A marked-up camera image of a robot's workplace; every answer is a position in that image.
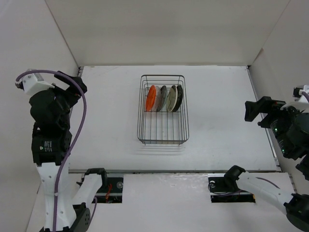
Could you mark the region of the orange plate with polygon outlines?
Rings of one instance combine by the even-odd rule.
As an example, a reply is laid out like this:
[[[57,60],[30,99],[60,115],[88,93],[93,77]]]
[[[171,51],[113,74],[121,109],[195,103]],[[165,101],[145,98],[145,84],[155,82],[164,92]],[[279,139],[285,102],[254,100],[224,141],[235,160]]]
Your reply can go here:
[[[147,112],[151,111],[156,99],[156,86],[152,85],[149,89],[147,98],[146,98],[146,104],[145,104],[145,110]]]

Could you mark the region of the clear glass plate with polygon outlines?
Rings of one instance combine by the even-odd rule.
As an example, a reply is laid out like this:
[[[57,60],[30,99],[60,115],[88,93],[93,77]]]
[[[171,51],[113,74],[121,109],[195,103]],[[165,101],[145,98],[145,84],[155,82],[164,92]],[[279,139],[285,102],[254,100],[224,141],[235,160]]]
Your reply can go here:
[[[152,112],[156,112],[159,102],[160,102],[160,98],[161,98],[161,89],[159,86],[155,86],[155,90],[156,90],[156,94],[155,94],[155,101],[152,107]]]

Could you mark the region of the blue patterned ceramic plate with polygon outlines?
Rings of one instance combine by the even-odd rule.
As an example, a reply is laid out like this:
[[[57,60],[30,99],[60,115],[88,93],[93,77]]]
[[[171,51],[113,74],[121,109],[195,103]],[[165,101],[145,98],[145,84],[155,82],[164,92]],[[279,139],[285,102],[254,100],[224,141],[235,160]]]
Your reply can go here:
[[[161,111],[162,108],[164,107],[166,100],[167,100],[167,87],[165,85],[163,85],[160,89],[161,91],[161,95],[160,95],[160,101],[158,103],[158,107],[157,107],[157,112]]]

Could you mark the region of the cream and black plate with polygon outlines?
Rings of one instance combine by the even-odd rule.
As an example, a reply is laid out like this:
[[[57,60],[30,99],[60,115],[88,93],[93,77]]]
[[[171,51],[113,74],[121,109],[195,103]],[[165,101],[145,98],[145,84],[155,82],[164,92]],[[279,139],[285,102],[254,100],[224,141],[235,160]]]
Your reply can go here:
[[[166,109],[168,112],[173,111],[177,103],[177,98],[178,98],[178,90],[177,90],[177,87],[173,85],[169,90],[168,98],[166,102]]]

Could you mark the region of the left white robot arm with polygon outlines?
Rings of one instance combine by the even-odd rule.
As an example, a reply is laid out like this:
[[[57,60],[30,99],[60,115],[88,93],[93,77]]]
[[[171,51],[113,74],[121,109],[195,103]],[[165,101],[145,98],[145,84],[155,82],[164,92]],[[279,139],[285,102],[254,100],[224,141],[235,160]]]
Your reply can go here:
[[[45,199],[44,232],[85,232],[93,219],[96,193],[108,186],[105,169],[88,169],[79,190],[72,196],[69,182],[69,157],[77,136],[70,132],[70,113],[78,100],[85,99],[87,87],[80,77],[54,72],[68,85],[62,89],[42,78],[42,72],[28,70],[21,88],[30,96],[34,119],[31,151],[39,173]]]

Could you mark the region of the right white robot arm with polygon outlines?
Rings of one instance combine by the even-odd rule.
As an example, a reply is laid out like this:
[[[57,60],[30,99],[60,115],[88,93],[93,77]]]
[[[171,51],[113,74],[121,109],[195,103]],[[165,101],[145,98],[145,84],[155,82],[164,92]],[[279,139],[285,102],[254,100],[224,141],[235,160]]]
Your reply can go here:
[[[265,114],[258,122],[261,128],[271,129],[283,156],[301,159],[296,165],[306,180],[309,178],[309,95],[301,90],[296,101],[286,103],[264,96],[256,102],[245,102],[247,122],[258,114]],[[224,175],[224,187],[228,190],[244,190],[276,207],[296,228],[309,230],[309,196],[289,193],[262,180],[239,166],[232,166]]]

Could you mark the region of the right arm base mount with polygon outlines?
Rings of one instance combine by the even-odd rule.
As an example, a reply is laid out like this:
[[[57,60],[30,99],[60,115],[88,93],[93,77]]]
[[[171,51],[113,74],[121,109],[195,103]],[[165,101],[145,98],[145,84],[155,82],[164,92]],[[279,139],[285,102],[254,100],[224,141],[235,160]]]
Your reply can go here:
[[[255,203],[253,194],[237,187],[229,187],[223,176],[211,176],[208,181],[212,203]]]

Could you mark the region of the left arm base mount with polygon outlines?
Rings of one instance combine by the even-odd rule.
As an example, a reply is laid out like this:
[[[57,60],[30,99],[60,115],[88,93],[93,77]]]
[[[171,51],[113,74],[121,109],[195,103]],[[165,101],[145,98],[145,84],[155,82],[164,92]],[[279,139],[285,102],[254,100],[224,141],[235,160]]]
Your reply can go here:
[[[124,176],[108,174],[107,186],[101,186],[95,197],[98,203],[122,203]]]

